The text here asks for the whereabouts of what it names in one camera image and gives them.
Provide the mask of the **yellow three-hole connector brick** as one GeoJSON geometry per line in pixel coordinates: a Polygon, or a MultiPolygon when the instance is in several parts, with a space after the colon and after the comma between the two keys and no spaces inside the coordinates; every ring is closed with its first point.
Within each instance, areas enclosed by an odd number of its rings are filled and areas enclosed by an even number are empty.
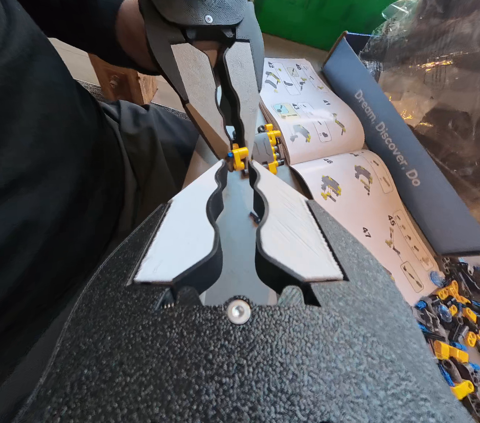
{"type": "Polygon", "coordinates": [[[240,147],[237,143],[232,144],[233,158],[232,167],[234,171],[243,171],[245,170],[245,162],[248,162],[249,150],[247,147],[240,147]]]}

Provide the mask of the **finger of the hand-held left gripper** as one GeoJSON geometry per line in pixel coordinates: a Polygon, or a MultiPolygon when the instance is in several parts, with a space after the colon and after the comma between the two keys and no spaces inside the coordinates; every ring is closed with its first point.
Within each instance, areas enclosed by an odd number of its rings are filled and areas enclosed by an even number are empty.
{"type": "Polygon", "coordinates": [[[226,98],[236,143],[253,155],[260,94],[249,42],[235,42],[223,56],[226,73],[226,98]]]}
{"type": "Polygon", "coordinates": [[[216,158],[226,159],[231,141],[217,102],[217,85],[207,54],[189,43],[171,46],[186,91],[184,108],[216,158]]]}

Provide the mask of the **pile of loose brick pieces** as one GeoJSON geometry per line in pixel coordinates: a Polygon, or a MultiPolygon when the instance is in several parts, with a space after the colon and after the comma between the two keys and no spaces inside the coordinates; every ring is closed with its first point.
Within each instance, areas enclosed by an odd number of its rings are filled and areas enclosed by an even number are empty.
{"type": "Polygon", "coordinates": [[[434,292],[422,297],[412,312],[443,379],[479,422],[479,264],[453,257],[441,263],[443,274],[430,274],[434,292]]]}

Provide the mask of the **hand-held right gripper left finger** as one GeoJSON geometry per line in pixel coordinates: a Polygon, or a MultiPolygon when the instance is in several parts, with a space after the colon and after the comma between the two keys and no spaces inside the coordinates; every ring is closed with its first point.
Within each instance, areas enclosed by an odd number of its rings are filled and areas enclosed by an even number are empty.
{"type": "Polygon", "coordinates": [[[141,254],[134,283],[174,293],[192,287],[202,294],[219,279],[223,255],[216,222],[227,174],[226,162],[219,161],[169,201],[141,254]]]}

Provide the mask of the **yellow grey brick assembly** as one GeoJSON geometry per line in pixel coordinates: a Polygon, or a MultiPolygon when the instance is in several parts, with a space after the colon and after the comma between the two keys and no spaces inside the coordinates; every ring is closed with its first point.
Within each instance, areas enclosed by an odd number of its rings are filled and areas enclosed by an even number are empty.
{"type": "Polygon", "coordinates": [[[276,175],[278,168],[285,164],[281,156],[281,132],[272,124],[260,125],[255,135],[252,159],[261,163],[276,175]]]}

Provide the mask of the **person's body in black clothing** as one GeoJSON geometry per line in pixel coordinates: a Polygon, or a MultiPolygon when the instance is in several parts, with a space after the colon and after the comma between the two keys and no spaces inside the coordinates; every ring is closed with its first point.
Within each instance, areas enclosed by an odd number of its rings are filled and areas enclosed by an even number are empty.
{"type": "Polygon", "coordinates": [[[1,0],[1,422],[36,387],[102,260],[181,188],[198,132],[99,103],[16,0],[1,0]]]}

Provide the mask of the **person's left hand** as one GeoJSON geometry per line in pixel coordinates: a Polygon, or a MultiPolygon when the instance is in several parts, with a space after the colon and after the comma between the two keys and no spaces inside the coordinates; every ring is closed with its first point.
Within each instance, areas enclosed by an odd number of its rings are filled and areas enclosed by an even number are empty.
{"type": "Polygon", "coordinates": [[[149,50],[140,1],[124,0],[117,12],[116,38],[126,55],[126,62],[122,66],[145,75],[159,76],[159,68],[149,50]]]}

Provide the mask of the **crumpled clear plastic bag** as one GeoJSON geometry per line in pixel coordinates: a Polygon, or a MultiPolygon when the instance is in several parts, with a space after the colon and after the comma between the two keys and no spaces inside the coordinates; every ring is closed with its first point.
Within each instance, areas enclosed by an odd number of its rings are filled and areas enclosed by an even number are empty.
{"type": "Polygon", "coordinates": [[[479,221],[480,0],[399,0],[359,59],[479,221]]]}

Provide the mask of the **wooden pillar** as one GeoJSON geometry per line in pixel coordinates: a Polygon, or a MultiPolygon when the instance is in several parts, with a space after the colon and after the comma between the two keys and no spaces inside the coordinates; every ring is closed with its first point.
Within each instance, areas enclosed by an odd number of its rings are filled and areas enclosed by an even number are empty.
{"type": "Polygon", "coordinates": [[[126,100],[138,105],[152,101],[158,89],[155,77],[110,65],[93,54],[88,57],[107,100],[126,100]]]}

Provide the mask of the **blue cardboard box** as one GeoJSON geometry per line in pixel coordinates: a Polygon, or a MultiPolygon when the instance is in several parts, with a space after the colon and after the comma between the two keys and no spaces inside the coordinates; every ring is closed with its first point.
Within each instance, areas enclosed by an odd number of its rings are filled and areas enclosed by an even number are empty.
{"type": "Polygon", "coordinates": [[[343,32],[321,72],[360,120],[368,148],[381,157],[400,198],[440,256],[479,256],[480,227],[453,186],[361,63],[343,32]]]}

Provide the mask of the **open instruction booklet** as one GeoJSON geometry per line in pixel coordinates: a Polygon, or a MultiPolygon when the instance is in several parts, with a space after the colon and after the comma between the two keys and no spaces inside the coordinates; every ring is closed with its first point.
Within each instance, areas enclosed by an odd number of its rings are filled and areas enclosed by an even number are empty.
{"type": "Polygon", "coordinates": [[[434,252],[385,163],[365,148],[353,110],[307,60],[265,58],[261,77],[262,113],[313,199],[378,260],[409,305],[432,294],[431,274],[440,275],[434,252]]]}

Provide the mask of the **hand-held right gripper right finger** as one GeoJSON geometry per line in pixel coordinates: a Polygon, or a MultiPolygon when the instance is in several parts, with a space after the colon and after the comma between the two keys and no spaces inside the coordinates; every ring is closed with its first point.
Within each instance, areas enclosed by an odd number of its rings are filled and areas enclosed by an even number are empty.
{"type": "Polygon", "coordinates": [[[249,162],[253,209],[260,218],[255,237],[255,269],[275,292],[344,279],[309,200],[261,163],[249,162]]]}

